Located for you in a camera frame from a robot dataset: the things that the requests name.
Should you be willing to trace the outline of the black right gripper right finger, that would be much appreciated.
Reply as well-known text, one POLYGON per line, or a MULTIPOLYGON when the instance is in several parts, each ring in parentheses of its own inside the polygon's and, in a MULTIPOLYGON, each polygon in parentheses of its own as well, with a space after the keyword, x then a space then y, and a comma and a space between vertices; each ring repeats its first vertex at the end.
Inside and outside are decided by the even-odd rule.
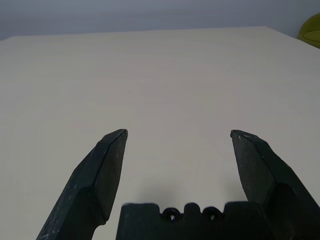
POLYGON ((320 207, 270 145, 258 136, 232 130, 242 188, 250 202, 259 203, 278 240, 318 240, 320 207))

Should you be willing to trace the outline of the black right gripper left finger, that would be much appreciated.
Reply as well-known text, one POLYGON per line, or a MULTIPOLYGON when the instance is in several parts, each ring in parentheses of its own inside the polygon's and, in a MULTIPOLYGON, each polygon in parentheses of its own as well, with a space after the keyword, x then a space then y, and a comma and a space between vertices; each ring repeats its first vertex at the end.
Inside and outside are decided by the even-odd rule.
POLYGON ((109 220, 121 178, 128 131, 105 135, 72 172, 39 240, 90 240, 109 220))

